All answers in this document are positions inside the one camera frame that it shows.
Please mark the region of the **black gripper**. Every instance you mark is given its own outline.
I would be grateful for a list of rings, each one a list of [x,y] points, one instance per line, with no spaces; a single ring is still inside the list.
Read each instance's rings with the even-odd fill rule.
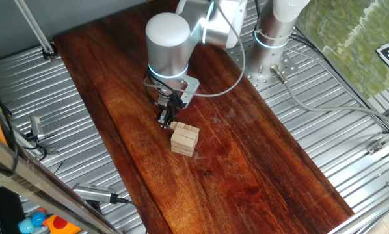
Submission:
[[[181,107],[181,98],[180,96],[171,95],[163,96],[159,95],[158,100],[158,109],[160,113],[157,117],[157,121],[161,124],[163,129],[167,129],[169,124],[174,121],[176,115],[178,114]]]

